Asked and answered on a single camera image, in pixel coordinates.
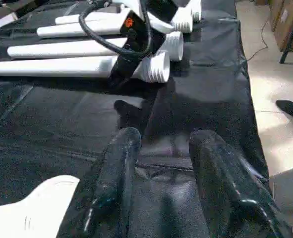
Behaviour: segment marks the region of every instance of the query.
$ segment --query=black table cover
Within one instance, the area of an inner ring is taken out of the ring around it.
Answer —
[[[68,40],[41,40],[36,29],[86,6],[51,0],[1,28],[0,61],[10,60],[9,46]],[[81,78],[0,77],[0,205],[55,175],[81,179],[112,136],[129,126],[143,139],[130,237],[208,237],[189,158],[195,128],[215,131],[267,186],[235,2],[203,0],[202,6],[204,19],[184,35],[184,59],[171,64],[165,85],[132,80],[112,92]],[[116,217],[101,224],[97,237],[115,236]]]

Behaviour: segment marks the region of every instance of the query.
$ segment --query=black stand leg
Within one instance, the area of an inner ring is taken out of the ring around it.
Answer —
[[[289,37],[289,41],[287,43],[287,46],[286,46],[286,48],[285,48],[285,50],[284,50],[284,52],[283,52],[283,54],[281,56],[280,64],[284,64],[285,58],[286,58],[286,56],[287,56],[287,54],[288,54],[288,52],[289,52],[289,50],[291,48],[292,42],[293,42],[293,30],[292,30],[291,35]]]

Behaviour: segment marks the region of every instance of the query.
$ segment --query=black power cord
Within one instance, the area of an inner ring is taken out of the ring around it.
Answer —
[[[261,38],[262,38],[262,41],[263,41],[263,44],[265,45],[265,47],[262,47],[260,48],[259,50],[257,50],[247,61],[249,62],[251,59],[253,59],[253,57],[255,57],[258,53],[260,53],[262,50],[265,50],[267,48],[269,48],[269,46],[267,45],[267,43],[265,42],[264,40],[264,36],[263,36],[263,33],[264,33],[264,29],[265,29],[265,26],[266,26],[266,23],[270,20],[270,16],[267,18],[267,20],[265,21],[263,27],[262,27],[262,31],[261,31]]]
[[[99,36],[97,33],[92,31],[88,25],[85,22],[85,18],[88,16],[89,13],[92,11],[98,10],[103,7],[108,7],[112,1],[111,0],[95,0],[92,2],[91,6],[89,6],[87,9],[85,9],[79,16],[79,23],[81,28],[84,30],[84,32],[93,40],[97,41],[99,44],[103,45],[104,47],[108,48],[109,50],[112,50],[119,55],[122,56],[129,56],[129,57],[137,57],[137,58],[144,58],[145,56],[150,55],[152,52],[152,46],[153,46],[153,35],[152,35],[152,27],[150,23],[150,19],[147,14],[146,5],[144,0],[141,0],[141,9],[143,18],[146,25],[146,31],[147,31],[147,46],[143,51],[137,52],[133,50],[127,50],[121,47],[118,47],[108,41],[106,41],[104,38]]]

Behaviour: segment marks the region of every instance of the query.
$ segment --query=white floor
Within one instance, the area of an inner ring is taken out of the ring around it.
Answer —
[[[250,1],[237,3],[246,57],[262,48],[261,28],[269,17],[268,6],[255,6]],[[279,51],[269,22],[264,30],[268,49],[249,62],[252,97],[259,135],[270,176],[293,168],[293,118],[275,105],[278,99],[293,101],[293,52],[286,64],[279,64]]]

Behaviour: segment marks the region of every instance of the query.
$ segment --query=white plastic piece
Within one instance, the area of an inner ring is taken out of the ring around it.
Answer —
[[[123,47],[127,38],[107,39],[119,47]],[[183,34],[175,31],[166,35],[159,51],[167,51],[171,61],[181,61],[183,56]],[[74,41],[50,44],[36,44],[27,46],[12,46],[7,49],[8,54],[19,59],[68,58],[83,56],[114,56],[117,55],[94,40]]]
[[[120,33],[120,29],[126,20],[129,11],[126,14],[119,14],[117,18],[89,21],[87,25],[99,35],[116,35]],[[82,30],[79,23],[39,27],[37,35],[42,38],[52,37],[71,37],[71,36],[85,36],[86,33]]]
[[[92,56],[0,62],[0,76],[108,78],[118,56]],[[145,58],[134,77],[145,82],[167,82],[170,72],[167,52]]]
[[[79,179],[50,178],[25,199],[0,206],[0,237],[55,238]]]
[[[179,62],[184,54],[184,36],[180,31],[174,31],[166,35],[166,39],[159,51],[167,51],[171,61]]]
[[[201,0],[190,0],[186,8],[191,9],[194,22],[199,22],[201,20]]]
[[[130,12],[129,8],[125,8],[121,13],[92,12],[86,17],[86,22],[100,21],[100,20],[122,21],[121,16],[125,15],[125,17],[127,17],[128,12]],[[159,32],[162,32],[164,34],[168,34],[175,30],[172,25],[159,20],[158,18],[156,18],[154,15],[152,15],[149,12],[147,14],[150,18],[150,23],[153,29]],[[78,22],[79,22],[79,15],[62,16],[55,19],[56,25],[71,24],[71,23],[78,23]]]
[[[175,31],[181,31],[184,33],[192,32],[193,19],[191,9],[179,7],[171,20],[171,25],[174,27]]]
[[[107,41],[123,47],[127,38],[107,39]],[[21,59],[116,55],[114,51],[105,48],[94,40],[11,46],[7,49],[7,52],[11,57]]]
[[[166,83],[170,77],[170,57],[167,52],[145,57],[138,66],[132,78],[138,78],[148,83]]]
[[[97,20],[109,20],[113,17],[118,17],[121,13],[108,13],[108,12],[92,12],[86,17],[87,21],[97,21]],[[79,22],[79,14],[78,15],[70,15],[70,16],[61,16],[55,19],[56,25],[64,25]]]

